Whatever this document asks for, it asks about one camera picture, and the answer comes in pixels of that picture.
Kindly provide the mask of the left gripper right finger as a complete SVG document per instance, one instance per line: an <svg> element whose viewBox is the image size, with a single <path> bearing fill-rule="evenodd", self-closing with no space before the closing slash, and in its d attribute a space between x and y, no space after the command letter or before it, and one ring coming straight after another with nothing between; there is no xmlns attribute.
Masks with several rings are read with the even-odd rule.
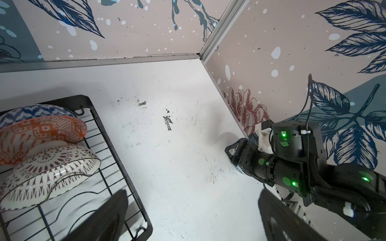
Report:
<svg viewBox="0 0 386 241"><path fill-rule="evenodd" d="M291 241L325 240L266 189L260 194L258 207L269 241L285 241L286 238Z"/></svg>

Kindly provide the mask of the white lattice patterned bowl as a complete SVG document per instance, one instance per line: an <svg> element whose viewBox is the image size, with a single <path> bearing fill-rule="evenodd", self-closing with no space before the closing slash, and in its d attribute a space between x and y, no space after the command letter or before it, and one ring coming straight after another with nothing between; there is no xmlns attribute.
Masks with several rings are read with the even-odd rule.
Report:
<svg viewBox="0 0 386 241"><path fill-rule="evenodd" d="M40 205L94 175L101 160L89 148L51 141L33 148L1 186L1 210Z"/></svg>

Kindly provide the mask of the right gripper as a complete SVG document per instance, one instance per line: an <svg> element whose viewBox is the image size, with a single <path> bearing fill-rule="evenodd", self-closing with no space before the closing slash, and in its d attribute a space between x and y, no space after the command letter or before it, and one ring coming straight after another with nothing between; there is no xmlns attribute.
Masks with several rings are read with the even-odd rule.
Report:
<svg viewBox="0 0 386 241"><path fill-rule="evenodd" d="M265 184L275 184L273 169L277 158L274 154L259 151L256 144L241 138L225 148L225 153L234 166L244 174Z"/></svg>

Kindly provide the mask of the red patterned bowl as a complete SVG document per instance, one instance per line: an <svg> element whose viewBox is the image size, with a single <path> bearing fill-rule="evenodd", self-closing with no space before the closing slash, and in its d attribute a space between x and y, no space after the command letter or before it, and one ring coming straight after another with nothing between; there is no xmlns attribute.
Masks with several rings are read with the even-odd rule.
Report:
<svg viewBox="0 0 386 241"><path fill-rule="evenodd" d="M21 163L33 148L47 142L77 144L86 133L85 122L64 107L34 104L15 108L1 115L1 164Z"/></svg>

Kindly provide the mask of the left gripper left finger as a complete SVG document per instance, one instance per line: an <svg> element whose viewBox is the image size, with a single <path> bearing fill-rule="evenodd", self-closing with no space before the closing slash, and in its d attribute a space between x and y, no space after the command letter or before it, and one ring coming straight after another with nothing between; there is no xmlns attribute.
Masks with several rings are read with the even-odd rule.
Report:
<svg viewBox="0 0 386 241"><path fill-rule="evenodd" d="M127 208L127 192L119 190L64 240L117 241L121 235Z"/></svg>

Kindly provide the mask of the black wire dish rack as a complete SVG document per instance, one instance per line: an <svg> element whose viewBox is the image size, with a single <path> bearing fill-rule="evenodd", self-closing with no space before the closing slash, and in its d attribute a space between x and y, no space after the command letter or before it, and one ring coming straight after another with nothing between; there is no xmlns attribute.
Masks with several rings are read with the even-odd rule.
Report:
<svg viewBox="0 0 386 241"><path fill-rule="evenodd" d="M48 104L72 110L86 123L80 145L91 149L101 166L79 186L39 206L1 211L1 240L61 241L119 190L126 191L128 200L119 240L148 240L153 233L148 214L90 98L74 95Z"/></svg>

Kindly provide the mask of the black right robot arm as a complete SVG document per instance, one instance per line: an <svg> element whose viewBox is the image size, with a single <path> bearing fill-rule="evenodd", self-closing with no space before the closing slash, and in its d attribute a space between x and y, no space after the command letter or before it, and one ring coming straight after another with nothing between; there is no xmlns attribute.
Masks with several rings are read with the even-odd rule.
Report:
<svg viewBox="0 0 386 241"><path fill-rule="evenodd" d="M303 204L327 209L367 237L386 238L386 178L375 171L375 140L386 139L386 113L366 113L379 85L358 112L338 90L308 79L306 104L318 113L299 113L289 121L266 120L268 136L247 138L226 147L231 163L264 186L280 186L302 198Z"/></svg>

